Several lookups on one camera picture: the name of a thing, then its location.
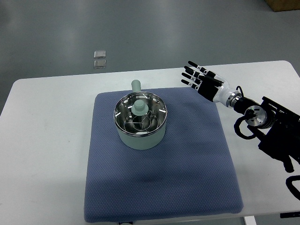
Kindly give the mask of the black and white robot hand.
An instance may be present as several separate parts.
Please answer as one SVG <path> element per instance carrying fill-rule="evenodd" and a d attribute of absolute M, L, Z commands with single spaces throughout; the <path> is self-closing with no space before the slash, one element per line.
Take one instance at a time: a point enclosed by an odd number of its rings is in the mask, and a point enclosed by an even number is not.
<path fill-rule="evenodd" d="M 232 89 L 224 78 L 192 61 L 188 64 L 189 66 L 184 67 L 185 72 L 181 74 L 184 77 L 181 82 L 196 90 L 205 99 L 233 108 L 236 101 L 242 98 L 242 93 Z"/>

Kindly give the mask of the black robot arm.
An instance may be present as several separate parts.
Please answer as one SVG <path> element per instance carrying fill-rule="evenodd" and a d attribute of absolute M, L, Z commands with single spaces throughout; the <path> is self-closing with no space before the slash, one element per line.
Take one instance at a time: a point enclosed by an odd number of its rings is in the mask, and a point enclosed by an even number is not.
<path fill-rule="evenodd" d="M 258 148 L 293 173 L 291 159 L 300 162 L 300 116 L 267 97 L 258 104 L 244 97 L 240 86 L 236 90 L 232 106 L 242 117 L 234 124 L 235 133 L 245 140 L 260 140 Z"/>

